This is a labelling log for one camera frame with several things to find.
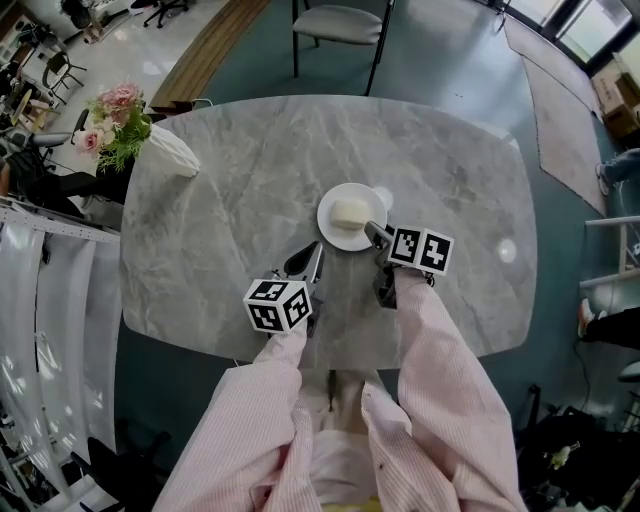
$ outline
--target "white plate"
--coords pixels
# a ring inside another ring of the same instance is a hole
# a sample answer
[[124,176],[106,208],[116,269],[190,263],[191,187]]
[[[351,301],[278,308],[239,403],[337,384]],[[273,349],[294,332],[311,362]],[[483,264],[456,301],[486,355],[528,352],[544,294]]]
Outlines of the white plate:
[[371,220],[384,228],[387,225],[387,209],[382,198],[366,185],[343,183],[329,190],[318,205],[318,227],[327,242],[343,251],[362,251],[371,247],[364,229],[353,231],[331,225],[331,207],[337,199],[360,199],[366,202],[371,208]]

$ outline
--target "vase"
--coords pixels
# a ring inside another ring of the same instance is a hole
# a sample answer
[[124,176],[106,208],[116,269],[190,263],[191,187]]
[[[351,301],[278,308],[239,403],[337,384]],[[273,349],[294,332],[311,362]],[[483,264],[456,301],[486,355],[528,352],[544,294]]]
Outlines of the vase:
[[200,160],[187,143],[161,126],[151,125],[151,133],[144,146],[147,166],[187,177],[193,177],[200,171]]

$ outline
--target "carpet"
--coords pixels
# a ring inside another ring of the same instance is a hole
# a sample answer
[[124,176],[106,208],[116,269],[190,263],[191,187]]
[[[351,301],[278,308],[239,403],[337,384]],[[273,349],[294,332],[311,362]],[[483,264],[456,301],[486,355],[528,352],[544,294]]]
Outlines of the carpet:
[[529,27],[507,17],[507,41],[511,49],[535,62],[565,86],[589,110],[600,116],[598,98],[589,77],[564,53]]
[[268,3],[269,0],[229,0],[180,57],[150,106],[171,107],[173,101],[199,98],[227,53]]
[[549,73],[523,61],[533,97],[540,167],[606,215],[594,172],[600,150],[591,112]]

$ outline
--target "gray floor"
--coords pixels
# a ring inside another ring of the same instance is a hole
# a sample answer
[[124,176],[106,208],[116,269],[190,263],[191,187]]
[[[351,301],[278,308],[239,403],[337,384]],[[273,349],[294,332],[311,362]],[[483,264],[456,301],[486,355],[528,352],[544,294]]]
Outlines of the gray floor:
[[[352,0],[350,5],[382,13],[384,3]],[[362,94],[374,50],[301,38],[300,77],[292,77],[290,0],[272,0],[233,48],[209,83],[214,103],[284,94]],[[521,424],[527,389],[537,383],[543,400],[580,407],[586,383],[576,348],[577,283],[615,265],[612,232],[584,229],[597,213],[564,185],[542,172],[533,103],[521,57],[496,33],[498,18],[471,0],[398,0],[372,96],[431,105],[462,118],[511,132],[527,165],[538,233],[536,304],[526,342],[482,363]],[[614,155],[604,127],[594,119],[603,159]],[[627,208],[634,191],[625,190]],[[619,199],[612,199],[612,212]],[[640,305],[637,289],[597,290],[601,307],[621,310]],[[581,344],[590,380],[588,410],[612,422],[626,403],[628,385],[615,376],[634,351],[603,344]],[[206,409],[221,373],[232,361],[197,354],[146,339],[123,328],[116,377],[116,416],[133,417],[167,430],[172,443],[162,453],[171,466]],[[397,372],[383,372],[389,389]]]

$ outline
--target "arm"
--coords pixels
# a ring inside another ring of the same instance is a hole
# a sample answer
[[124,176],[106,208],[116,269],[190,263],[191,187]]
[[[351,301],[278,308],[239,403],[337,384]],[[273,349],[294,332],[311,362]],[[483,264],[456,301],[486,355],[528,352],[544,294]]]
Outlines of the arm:
[[0,196],[7,197],[9,195],[9,174],[11,168],[9,164],[5,163],[0,171]]
[[396,271],[408,351],[399,401],[412,436],[451,481],[462,510],[526,510],[511,419],[442,301],[415,271]]
[[296,433],[306,333],[304,321],[273,336],[253,364],[225,372],[155,512],[254,509],[251,489],[277,478]]

